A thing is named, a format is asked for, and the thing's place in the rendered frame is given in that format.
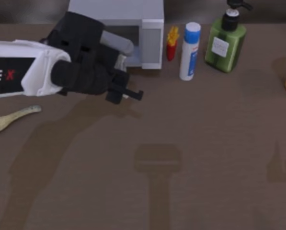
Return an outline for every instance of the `spoon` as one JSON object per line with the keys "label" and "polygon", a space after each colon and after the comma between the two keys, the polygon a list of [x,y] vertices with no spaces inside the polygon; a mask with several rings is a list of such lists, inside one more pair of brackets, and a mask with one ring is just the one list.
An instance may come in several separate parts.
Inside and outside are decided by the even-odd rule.
{"label": "spoon", "polygon": [[41,111],[42,107],[40,107],[39,105],[33,105],[12,114],[0,116],[0,132],[17,119],[29,114],[39,113]]}

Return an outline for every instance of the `red letter x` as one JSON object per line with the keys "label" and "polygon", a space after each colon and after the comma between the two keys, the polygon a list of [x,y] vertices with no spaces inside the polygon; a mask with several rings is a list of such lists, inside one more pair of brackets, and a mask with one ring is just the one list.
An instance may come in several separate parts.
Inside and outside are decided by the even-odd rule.
{"label": "red letter x", "polygon": [[11,70],[8,70],[8,76],[7,76],[7,81],[9,80],[14,80],[14,73],[15,73],[15,70],[11,69]]}

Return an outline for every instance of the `table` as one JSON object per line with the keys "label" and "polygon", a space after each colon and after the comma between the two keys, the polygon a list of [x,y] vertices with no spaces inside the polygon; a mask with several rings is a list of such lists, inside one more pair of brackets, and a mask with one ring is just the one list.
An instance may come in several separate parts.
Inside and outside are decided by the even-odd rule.
{"label": "table", "polygon": [[[0,115],[44,109],[0,133],[0,230],[286,230],[286,24],[246,26],[231,74],[203,61],[209,26],[193,81],[178,58],[131,69],[141,102],[0,99]],[[0,39],[51,28],[0,25]]]}
{"label": "table", "polygon": [[71,0],[69,11],[92,17],[125,32],[135,44],[129,67],[161,69],[164,30],[163,0]]}

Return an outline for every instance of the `green bottle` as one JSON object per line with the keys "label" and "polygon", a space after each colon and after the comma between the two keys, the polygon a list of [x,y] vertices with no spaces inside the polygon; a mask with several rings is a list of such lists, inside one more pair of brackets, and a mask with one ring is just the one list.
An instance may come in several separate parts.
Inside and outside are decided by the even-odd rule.
{"label": "green bottle", "polygon": [[236,66],[246,36],[246,28],[239,25],[238,7],[252,10],[252,6],[243,0],[228,0],[230,9],[211,27],[206,63],[220,71],[229,73]]}

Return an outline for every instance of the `hammer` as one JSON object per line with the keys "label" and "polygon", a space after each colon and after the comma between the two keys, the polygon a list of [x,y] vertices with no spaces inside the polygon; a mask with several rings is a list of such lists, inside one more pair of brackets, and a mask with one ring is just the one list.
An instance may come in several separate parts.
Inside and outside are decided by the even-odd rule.
{"label": "hammer", "polygon": [[149,179],[149,230],[170,229],[169,179],[181,168],[181,153],[174,145],[141,145],[135,169]]}

